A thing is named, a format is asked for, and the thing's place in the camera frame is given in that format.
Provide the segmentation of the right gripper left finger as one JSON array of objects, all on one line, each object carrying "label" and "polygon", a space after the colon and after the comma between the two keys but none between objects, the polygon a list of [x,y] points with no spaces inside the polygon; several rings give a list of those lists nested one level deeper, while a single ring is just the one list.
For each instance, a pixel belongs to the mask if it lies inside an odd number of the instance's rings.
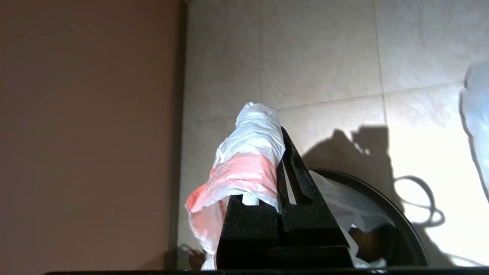
[{"label": "right gripper left finger", "polygon": [[277,210],[266,203],[245,205],[231,196],[217,250],[219,270],[274,268],[270,251],[280,245]]}]

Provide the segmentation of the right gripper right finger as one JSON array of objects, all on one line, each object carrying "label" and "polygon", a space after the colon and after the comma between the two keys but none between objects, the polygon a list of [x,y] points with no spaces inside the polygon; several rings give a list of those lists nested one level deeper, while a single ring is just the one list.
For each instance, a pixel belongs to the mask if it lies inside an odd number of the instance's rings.
[{"label": "right gripper right finger", "polygon": [[285,128],[282,134],[286,149],[277,167],[277,263],[284,268],[352,268],[344,233]]}]

